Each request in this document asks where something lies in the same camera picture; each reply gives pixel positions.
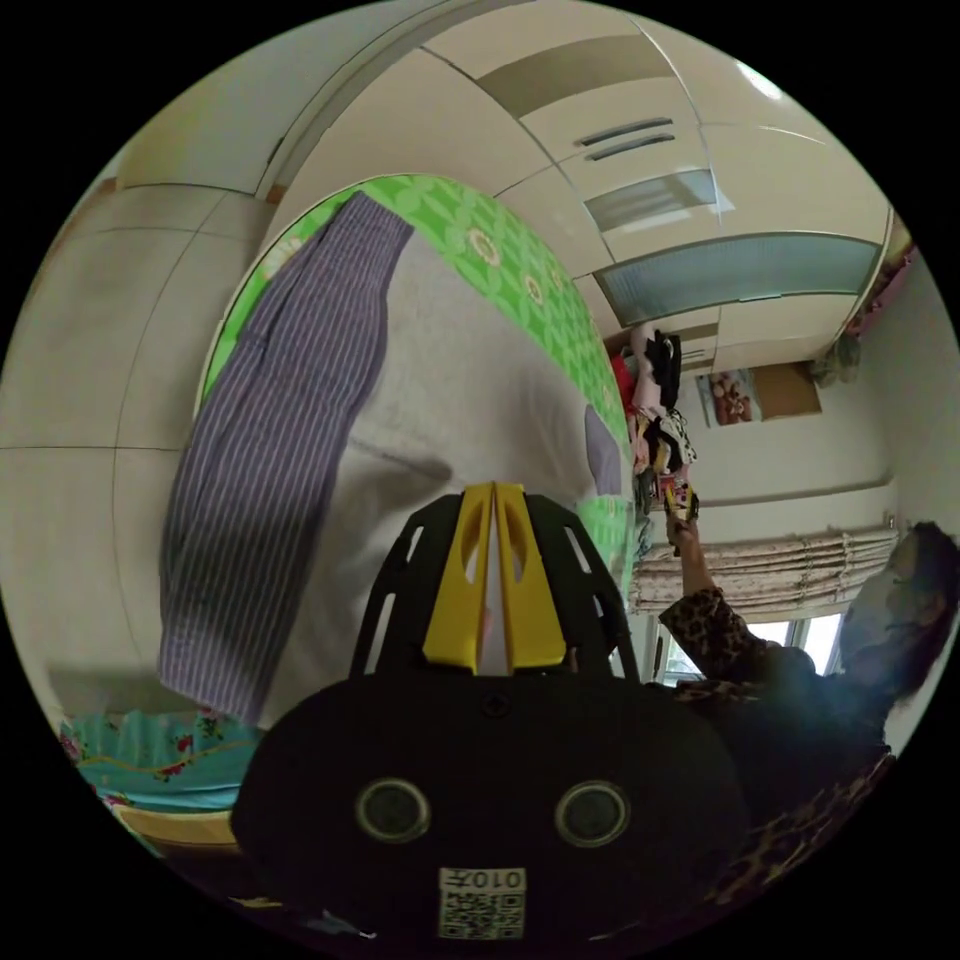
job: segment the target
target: green patterned fabric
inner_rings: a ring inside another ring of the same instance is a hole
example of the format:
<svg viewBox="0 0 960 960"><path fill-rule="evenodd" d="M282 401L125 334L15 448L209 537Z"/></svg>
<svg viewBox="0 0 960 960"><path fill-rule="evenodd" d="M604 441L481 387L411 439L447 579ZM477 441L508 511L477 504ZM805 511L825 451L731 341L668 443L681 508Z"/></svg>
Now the green patterned fabric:
<svg viewBox="0 0 960 960"><path fill-rule="evenodd" d="M204 381L209 394L244 323L280 267L358 190L425 236L457 273L494 303L579 388L632 460L626 422L606 349L583 298L547 245L491 197L453 180L425 175L379 177L349 187L305 213L263 255L237 295ZM626 596L632 555L632 499L600 497L580 516Z"/></svg>

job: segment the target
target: hand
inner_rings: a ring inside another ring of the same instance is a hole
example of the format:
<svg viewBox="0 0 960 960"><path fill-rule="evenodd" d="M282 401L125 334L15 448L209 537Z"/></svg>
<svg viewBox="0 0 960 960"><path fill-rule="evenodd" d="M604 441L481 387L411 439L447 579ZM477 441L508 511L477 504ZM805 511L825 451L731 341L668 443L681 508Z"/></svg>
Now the hand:
<svg viewBox="0 0 960 960"><path fill-rule="evenodd" d="M699 548L700 532L696 520L681 520L672 513L667 514L667 540L679 553L691 548Z"/></svg>

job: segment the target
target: leopard print shirt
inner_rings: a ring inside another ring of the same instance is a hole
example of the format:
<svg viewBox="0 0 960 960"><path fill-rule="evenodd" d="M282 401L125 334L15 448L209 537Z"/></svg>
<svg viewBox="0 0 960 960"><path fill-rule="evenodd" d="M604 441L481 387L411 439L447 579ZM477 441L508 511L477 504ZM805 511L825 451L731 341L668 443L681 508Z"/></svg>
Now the leopard print shirt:
<svg viewBox="0 0 960 960"><path fill-rule="evenodd" d="M760 701L770 684L814 670L802 650L768 644L750 633L719 589L684 597L660 620L704 675L701 681L677 685L680 702ZM855 775L844 776L813 796L798 797L796 806L756 825L707 895L707 905L729 908L744 903L806 861L857 810L893 762L889 748L878 743L876 749L865 751Z"/></svg>

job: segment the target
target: qr code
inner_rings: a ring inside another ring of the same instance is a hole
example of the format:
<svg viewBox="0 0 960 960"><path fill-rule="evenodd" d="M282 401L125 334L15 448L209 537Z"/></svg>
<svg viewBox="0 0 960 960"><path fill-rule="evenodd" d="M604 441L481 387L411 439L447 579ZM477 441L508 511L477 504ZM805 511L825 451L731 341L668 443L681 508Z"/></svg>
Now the qr code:
<svg viewBox="0 0 960 960"><path fill-rule="evenodd" d="M440 936L450 940L519 940L524 894L452 893L440 899Z"/></svg>
<svg viewBox="0 0 960 960"><path fill-rule="evenodd" d="M526 871L440 871L440 929L448 940L520 940Z"/></svg>

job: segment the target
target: camera lens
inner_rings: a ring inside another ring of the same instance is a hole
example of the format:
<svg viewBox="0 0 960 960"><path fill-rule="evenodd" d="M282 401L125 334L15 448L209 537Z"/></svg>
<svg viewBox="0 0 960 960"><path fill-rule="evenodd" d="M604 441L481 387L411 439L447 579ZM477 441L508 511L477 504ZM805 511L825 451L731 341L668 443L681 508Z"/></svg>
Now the camera lens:
<svg viewBox="0 0 960 960"><path fill-rule="evenodd" d="M557 830L575 847L602 847L616 840L629 820L627 798L610 783L578 784L557 804Z"/></svg>
<svg viewBox="0 0 960 960"><path fill-rule="evenodd" d="M406 780L375 780L357 798L360 829L383 843L408 843L430 827L427 798Z"/></svg>

